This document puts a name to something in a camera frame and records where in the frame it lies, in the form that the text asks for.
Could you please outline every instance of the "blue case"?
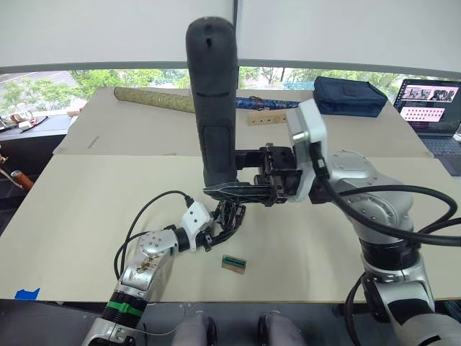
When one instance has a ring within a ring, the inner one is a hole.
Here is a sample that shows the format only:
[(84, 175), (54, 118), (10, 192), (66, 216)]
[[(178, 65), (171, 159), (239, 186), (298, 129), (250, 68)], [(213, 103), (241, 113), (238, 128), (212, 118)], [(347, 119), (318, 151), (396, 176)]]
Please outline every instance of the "blue case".
[(367, 81), (317, 77), (314, 99), (321, 114), (377, 117), (388, 98)]

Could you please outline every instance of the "tree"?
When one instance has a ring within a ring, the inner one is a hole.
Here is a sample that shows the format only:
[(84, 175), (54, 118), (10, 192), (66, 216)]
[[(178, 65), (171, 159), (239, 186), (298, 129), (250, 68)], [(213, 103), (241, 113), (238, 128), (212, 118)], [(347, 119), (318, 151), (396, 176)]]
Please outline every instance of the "tree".
[(117, 70), (77, 70), (71, 71), (73, 80), (78, 84), (78, 95), (90, 99), (100, 87), (120, 87), (123, 85)]
[(178, 89), (190, 89), (190, 78), (189, 74), (183, 76), (174, 83), (174, 87)]
[(275, 67), (262, 67), (261, 74), (265, 79), (267, 79), (267, 83), (269, 85), (278, 80), (277, 68)]
[(124, 87), (145, 88), (162, 78), (161, 70), (120, 70), (119, 76)]
[(184, 76), (188, 76), (188, 71), (181, 68), (165, 68), (161, 69), (161, 78), (158, 79), (161, 83), (172, 83), (175, 84)]
[(75, 89), (65, 83), (54, 84), (49, 79), (23, 78), (19, 83), (5, 84), (6, 92), (1, 103), (2, 112), (22, 110), (59, 110), (71, 104)]
[(89, 99), (100, 87), (148, 87), (163, 78), (162, 70), (75, 70), (71, 71), (73, 80), (78, 84), (79, 96)]
[(238, 88), (244, 89), (248, 80), (257, 81), (260, 73), (261, 68), (259, 67), (240, 66), (238, 68)]
[(382, 72), (367, 71), (344, 71), (344, 70), (320, 70), (312, 68), (295, 68), (288, 80), (292, 83), (302, 81), (315, 81), (317, 76), (350, 79), (353, 81), (369, 81), (374, 87), (384, 92), (389, 99), (395, 99), (400, 88), (399, 81), (404, 78), (412, 78), (403, 74), (389, 74)]
[(14, 112), (17, 105), (22, 102), (22, 93), (24, 91), (20, 85), (13, 81), (5, 83), (5, 93), (3, 94), (3, 102), (0, 104), (2, 112)]

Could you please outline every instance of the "black handle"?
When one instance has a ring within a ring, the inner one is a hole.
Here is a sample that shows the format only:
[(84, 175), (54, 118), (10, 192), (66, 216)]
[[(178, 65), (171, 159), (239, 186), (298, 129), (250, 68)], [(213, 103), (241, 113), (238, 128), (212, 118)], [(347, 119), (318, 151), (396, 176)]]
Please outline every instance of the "black handle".
[(186, 34), (205, 186), (235, 182), (237, 45), (231, 23), (205, 17)]

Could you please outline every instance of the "table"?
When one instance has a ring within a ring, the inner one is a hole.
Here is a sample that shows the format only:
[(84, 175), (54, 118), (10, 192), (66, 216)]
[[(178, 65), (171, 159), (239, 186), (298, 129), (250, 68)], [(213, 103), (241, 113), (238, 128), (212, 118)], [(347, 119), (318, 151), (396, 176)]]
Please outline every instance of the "table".
[[(189, 90), (152, 89), (189, 95)], [(239, 97), (303, 101), (310, 91), (238, 90)], [(249, 110), (237, 110), (236, 148), (266, 143), (291, 146), (286, 124), (247, 126)], [(433, 157), (408, 123), (389, 103), (377, 118), (324, 115), (328, 150), (350, 149), (370, 157)], [(101, 88), (89, 100), (54, 154), (200, 156), (191, 113), (117, 100)]]
[[(461, 189), (436, 159), (371, 158), (406, 184), (450, 194)], [(254, 170), (241, 172), (249, 181)], [(140, 208), (160, 192), (179, 189), (208, 208), (202, 161), (193, 156), (55, 155), (0, 238), (0, 298), (40, 288), (39, 300), (107, 301), (116, 279), (112, 259)], [(421, 228), (445, 211), (415, 196), (411, 217)], [(135, 232), (179, 223), (181, 197), (155, 203)], [(452, 227), (444, 234), (459, 234)], [(459, 298), (458, 248), (423, 246), (436, 298)], [(239, 275), (220, 267), (223, 254), (248, 261)], [(343, 301), (362, 273), (350, 223), (331, 204), (249, 205), (238, 232), (211, 252), (179, 254), (162, 301)], [(357, 299), (363, 301), (362, 290)]]

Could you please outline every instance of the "wooden peg board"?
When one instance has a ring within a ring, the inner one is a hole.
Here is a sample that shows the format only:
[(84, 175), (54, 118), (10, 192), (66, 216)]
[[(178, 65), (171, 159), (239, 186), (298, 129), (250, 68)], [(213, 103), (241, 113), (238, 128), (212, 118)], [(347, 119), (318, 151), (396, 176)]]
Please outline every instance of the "wooden peg board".
[(248, 125), (269, 125), (286, 123), (287, 116), (285, 110), (255, 110), (248, 116)]

